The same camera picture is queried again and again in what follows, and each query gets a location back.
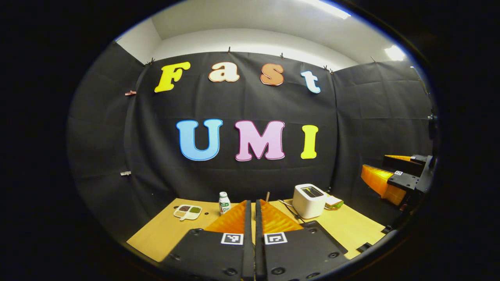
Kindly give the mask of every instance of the small bottle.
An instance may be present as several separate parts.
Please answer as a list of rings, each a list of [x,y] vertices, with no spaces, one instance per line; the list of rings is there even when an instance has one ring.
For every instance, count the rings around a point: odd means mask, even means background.
[[[220,215],[224,215],[231,209],[231,202],[229,201],[228,194],[224,191],[219,193],[219,209]]]

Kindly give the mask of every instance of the green food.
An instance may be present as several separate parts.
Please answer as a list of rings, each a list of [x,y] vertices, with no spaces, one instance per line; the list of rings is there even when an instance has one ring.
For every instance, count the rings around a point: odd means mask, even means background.
[[[197,207],[191,207],[189,210],[190,213],[199,213],[202,209],[197,208]]]

